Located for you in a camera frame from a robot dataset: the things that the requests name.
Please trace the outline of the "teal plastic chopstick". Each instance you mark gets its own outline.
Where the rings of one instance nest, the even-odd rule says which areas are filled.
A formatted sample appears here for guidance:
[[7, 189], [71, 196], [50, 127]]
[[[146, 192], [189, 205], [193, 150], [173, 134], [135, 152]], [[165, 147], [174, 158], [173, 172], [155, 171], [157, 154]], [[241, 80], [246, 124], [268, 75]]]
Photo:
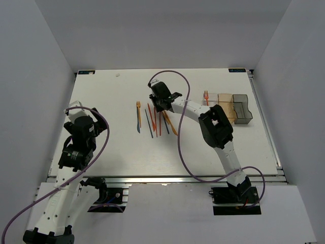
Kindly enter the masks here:
[[148, 128], [149, 128], [150, 136], [151, 136], [151, 138], [153, 138], [153, 132], [152, 132], [152, 128], [151, 128], [151, 125], [150, 125], [150, 121], [149, 121], [149, 117], [148, 117], [148, 113], [147, 113], [147, 110], [146, 109], [145, 109], [145, 114], [146, 114], [146, 119], [147, 119], [147, 123], [148, 123]]
[[162, 115], [163, 115], [163, 118], [164, 118], [164, 123], [165, 123], [167, 134], [170, 134], [169, 127], [168, 127], [168, 121], [167, 121], [167, 118], [166, 118], [166, 115], [165, 115], [164, 111], [162, 112]]

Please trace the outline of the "small yellow plastic fork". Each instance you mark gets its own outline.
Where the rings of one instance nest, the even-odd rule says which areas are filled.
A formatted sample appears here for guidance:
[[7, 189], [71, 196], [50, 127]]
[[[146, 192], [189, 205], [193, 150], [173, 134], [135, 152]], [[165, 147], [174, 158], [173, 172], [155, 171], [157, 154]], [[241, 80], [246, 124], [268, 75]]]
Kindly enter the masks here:
[[141, 128], [141, 112], [140, 112], [141, 103], [140, 103], [140, 101], [136, 101], [136, 107], [137, 107], [137, 111], [138, 111], [139, 128]]

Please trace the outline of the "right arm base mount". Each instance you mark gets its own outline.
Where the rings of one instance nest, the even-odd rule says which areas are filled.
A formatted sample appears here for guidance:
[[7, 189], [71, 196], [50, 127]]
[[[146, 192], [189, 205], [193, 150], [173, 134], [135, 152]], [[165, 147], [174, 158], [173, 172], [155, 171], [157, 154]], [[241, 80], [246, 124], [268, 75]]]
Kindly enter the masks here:
[[261, 215], [261, 207], [257, 203], [259, 197], [256, 187], [251, 187], [242, 197], [237, 197], [229, 188], [214, 187], [209, 191], [213, 202], [215, 216]]

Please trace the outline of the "yellow plastic knife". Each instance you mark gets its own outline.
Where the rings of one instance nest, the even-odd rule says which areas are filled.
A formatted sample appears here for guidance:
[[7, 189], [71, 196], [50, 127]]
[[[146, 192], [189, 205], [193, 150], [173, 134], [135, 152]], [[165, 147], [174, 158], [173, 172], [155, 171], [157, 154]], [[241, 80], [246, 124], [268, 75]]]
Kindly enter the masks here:
[[164, 113], [165, 119], [167, 120], [167, 123], [171, 126], [171, 129], [172, 129], [173, 133], [177, 136], [178, 133], [177, 133], [175, 127], [173, 126], [173, 124], [172, 124], [172, 122], [171, 122], [171, 120], [170, 120], [167, 112], [164, 110], [163, 113]]

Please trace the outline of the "aluminium table front rail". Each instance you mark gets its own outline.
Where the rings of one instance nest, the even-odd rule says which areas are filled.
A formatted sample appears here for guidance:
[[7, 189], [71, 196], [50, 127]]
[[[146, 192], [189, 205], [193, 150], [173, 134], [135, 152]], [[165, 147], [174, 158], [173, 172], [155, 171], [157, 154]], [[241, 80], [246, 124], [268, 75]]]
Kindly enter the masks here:
[[[101, 177], [109, 184], [169, 184], [169, 183], [196, 183], [198, 182], [191, 177]], [[284, 174], [264, 176], [267, 184], [287, 184]], [[261, 176], [249, 176], [250, 182], [253, 184], [262, 184]], [[48, 177], [46, 182], [54, 183], [55, 177]]]

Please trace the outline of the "clear plastic container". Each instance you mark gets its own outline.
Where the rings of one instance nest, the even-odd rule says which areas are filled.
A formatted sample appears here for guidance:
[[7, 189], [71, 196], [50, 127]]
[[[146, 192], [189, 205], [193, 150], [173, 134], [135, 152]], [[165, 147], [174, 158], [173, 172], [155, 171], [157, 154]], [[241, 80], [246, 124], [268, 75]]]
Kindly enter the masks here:
[[206, 100], [206, 95], [203, 94], [202, 105], [213, 107], [218, 105], [218, 94], [217, 93], [208, 93], [208, 99]]

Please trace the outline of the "red-orange plastic knife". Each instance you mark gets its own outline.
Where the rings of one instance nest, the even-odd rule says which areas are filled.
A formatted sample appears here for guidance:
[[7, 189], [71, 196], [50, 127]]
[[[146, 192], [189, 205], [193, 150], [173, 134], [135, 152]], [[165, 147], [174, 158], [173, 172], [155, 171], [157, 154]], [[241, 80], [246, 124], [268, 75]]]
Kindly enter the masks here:
[[150, 114], [152, 128], [155, 131], [156, 130], [156, 125], [155, 125], [155, 122], [154, 122], [154, 119], [153, 119], [153, 116], [152, 116], [151, 107], [150, 107], [149, 103], [147, 103], [147, 107], [148, 107], [148, 111], [149, 111], [149, 114]]

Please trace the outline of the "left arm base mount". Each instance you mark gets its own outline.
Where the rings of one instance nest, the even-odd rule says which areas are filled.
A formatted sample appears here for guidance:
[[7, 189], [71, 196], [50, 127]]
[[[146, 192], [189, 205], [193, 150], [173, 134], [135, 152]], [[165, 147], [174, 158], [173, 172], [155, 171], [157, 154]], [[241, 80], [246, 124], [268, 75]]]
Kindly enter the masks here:
[[104, 178], [90, 177], [80, 181], [81, 195], [84, 187], [94, 189], [99, 195], [88, 212], [123, 212], [126, 208], [128, 189], [123, 187], [109, 187]]

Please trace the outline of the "red-orange plastic chopstick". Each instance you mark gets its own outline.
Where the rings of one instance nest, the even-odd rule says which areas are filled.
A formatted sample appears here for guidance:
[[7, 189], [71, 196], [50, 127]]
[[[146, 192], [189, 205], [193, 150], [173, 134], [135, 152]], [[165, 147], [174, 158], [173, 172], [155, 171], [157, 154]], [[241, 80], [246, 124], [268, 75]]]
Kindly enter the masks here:
[[159, 112], [159, 136], [161, 136], [161, 112]]
[[158, 127], [157, 127], [157, 120], [156, 120], [156, 109], [153, 108], [153, 110], [154, 110], [155, 133], [156, 133], [156, 137], [158, 137]]

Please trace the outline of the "teal plastic knife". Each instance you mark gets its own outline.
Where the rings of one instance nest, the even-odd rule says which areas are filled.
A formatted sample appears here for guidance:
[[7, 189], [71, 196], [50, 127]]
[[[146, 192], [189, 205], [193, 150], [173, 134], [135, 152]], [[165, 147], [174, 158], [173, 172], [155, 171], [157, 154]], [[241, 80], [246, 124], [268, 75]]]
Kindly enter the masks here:
[[137, 132], [140, 134], [140, 114], [139, 109], [137, 108]]

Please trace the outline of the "red-orange plastic fork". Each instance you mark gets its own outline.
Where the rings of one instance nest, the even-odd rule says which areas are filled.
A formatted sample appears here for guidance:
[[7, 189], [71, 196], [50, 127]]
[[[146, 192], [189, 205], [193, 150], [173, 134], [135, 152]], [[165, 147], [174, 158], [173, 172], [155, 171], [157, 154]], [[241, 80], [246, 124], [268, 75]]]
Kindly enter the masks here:
[[204, 91], [204, 100], [206, 102], [206, 105], [209, 105], [209, 93], [207, 90]]

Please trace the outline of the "orange translucent plastic container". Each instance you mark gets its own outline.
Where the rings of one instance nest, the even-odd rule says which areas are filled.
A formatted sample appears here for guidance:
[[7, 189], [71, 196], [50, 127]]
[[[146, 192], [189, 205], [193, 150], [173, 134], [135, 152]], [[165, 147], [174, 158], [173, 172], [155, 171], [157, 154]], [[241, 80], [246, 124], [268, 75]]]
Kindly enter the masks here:
[[234, 99], [232, 94], [218, 94], [218, 104], [224, 110], [228, 120], [231, 124], [237, 119], [234, 111]]

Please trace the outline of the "grey translucent plastic container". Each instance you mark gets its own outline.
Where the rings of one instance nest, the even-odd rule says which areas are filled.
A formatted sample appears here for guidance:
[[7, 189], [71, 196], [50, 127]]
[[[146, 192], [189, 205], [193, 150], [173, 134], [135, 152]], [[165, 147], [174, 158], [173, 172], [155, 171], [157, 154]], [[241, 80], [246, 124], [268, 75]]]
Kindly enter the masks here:
[[236, 113], [236, 125], [247, 125], [253, 119], [248, 108], [248, 96], [245, 94], [233, 94], [233, 107]]

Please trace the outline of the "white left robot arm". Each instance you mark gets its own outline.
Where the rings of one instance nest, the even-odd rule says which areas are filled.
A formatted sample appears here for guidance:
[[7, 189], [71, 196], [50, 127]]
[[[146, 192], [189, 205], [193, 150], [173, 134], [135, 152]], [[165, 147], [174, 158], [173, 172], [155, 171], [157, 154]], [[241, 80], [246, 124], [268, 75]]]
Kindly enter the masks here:
[[107, 198], [104, 179], [83, 181], [82, 177], [97, 159], [93, 155], [96, 138], [109, 130], [108, 123], [96, 108], [84, 107], [79, 101], [72, 102], [64, 112], [69, 120], [63, 127], [69, 137], [59, 158], [54, 190], [35, 227], [25, 231], [24, 243], [74, 243], [72, 231], [79, 214]]

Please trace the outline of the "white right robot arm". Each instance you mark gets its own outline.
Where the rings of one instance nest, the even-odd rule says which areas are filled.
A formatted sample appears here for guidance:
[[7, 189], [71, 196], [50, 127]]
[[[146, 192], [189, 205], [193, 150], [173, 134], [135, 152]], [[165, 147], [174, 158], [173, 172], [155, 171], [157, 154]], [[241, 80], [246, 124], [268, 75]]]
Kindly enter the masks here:
[[237, 203], [246, 199], [251, 182], [241, 170], [233, 144], [234, 130], [223, 108], [204, 106], [181, 93], [171, 93], [162, 81], [148, 86], [152, 91], [149, 98], [158, 112], [171, 111], [181, 115], [180, 122], [186, 116], [199, 123], [204, 141], [215, 150], [226, 173], [230, 198]]

